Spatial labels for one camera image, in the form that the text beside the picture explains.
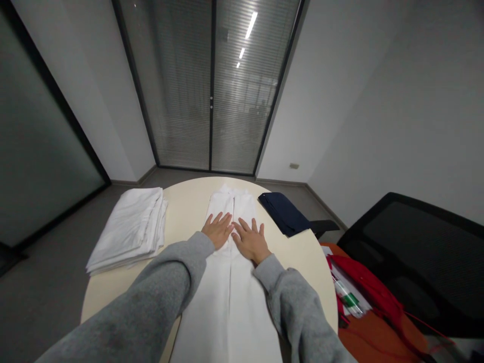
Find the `white towel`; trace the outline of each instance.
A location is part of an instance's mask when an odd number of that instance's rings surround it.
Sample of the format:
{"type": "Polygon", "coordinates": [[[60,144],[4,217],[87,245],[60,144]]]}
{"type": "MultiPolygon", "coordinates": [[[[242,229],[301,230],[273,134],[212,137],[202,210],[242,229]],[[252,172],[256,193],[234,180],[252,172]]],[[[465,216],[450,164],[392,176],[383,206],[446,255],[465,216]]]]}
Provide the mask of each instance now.
{"type": "Polygon", "coordinates": [[[86,266],[91,275],[154,257],[164,245],[162,188],[131,189],[116,203],[86,266]]]}
{"type": "MultiPolygon", "coordinates": [[[[206,218],[219,212],[250,224],[256,218],[255,199],[224,185],[212,194],[206,218]]],[[[182,314],[170,363],[282,362],[264,289],[253,269],[232,237],[207,258],[200,286],[182,314]]]]}

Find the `chair backrest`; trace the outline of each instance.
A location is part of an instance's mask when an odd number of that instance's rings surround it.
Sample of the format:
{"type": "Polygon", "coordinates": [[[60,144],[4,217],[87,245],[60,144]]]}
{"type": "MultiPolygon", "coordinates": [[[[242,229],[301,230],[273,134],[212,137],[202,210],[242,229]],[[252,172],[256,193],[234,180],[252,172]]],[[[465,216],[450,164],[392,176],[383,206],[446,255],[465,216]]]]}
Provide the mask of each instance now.
{"type": "MultiPolygon", "coordinates": [[[[452,337],[484,336],[484,227],[388,193],[338,246],[368,267],[405,310],[452,337]]],[[[415,323],[425,334],[432,330],[415,323]]]]}

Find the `gray sleeve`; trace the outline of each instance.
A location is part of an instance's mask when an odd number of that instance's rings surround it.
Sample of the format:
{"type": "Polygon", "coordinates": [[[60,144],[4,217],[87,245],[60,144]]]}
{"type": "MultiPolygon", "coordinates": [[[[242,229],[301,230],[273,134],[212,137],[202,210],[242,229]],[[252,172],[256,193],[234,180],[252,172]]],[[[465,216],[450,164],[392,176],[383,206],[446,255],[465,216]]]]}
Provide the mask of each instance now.
{"type": "Polygon", "coordinates": [[[293,363],[356,363],[326,321],[318,294],[297,270],[285,270],[272,254],[254,275],[268,292],[272,319],[291,345],[293,363]]]}
{"type": "Polygon", "coordinates": [[[74,329],[38,362],[156,362],[175,319],[187,307],[214,252],[201,232],[168,246],[131,287],[74,329]]]}

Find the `navy blue cloth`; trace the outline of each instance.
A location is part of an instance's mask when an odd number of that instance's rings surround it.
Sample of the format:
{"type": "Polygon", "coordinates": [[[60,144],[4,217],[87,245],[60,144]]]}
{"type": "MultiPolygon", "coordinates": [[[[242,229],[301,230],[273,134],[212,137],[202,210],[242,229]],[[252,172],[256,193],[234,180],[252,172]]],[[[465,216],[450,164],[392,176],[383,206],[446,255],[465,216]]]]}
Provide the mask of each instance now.
{"type": "Polygon", "coordinates": [[[259,201],[283,234],[292,237],[311,228],[311,223],[282,193],[262,193],[259,201]]]}

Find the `round table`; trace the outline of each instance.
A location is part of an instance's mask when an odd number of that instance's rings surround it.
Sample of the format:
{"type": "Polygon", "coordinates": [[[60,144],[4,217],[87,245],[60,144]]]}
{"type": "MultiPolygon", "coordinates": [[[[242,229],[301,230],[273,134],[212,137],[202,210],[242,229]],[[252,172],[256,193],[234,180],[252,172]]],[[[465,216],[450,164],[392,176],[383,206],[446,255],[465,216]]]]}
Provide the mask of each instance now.
{"type": "MultiPolygon", "coordinates": [[[[165,223],[165,245],[187,240],[200,230],[205,222],[210,196],[224,184],[231,188],[247,189],[255,198],[269,190],[249,181],[230,177],[204,177],[184,181],[166,188],[168,199],[165,223]]],[[[284,236],[260,203],[257,203],[257,222],[264,223],[264,234],[269,249],[285,267],[297,269],[319,295],[329,325],[338,332],[338,311],[333,279],[324,253],[310,230],[291,238],[284,236]]],[[[91,277],[84,296],[81,323],[96,314],[116,297],[125,292],[150,260],[132,268],[119,267],[91,277]]],[[[168,362],[179,319],[173,325],[160,361],[168,362]]]]}

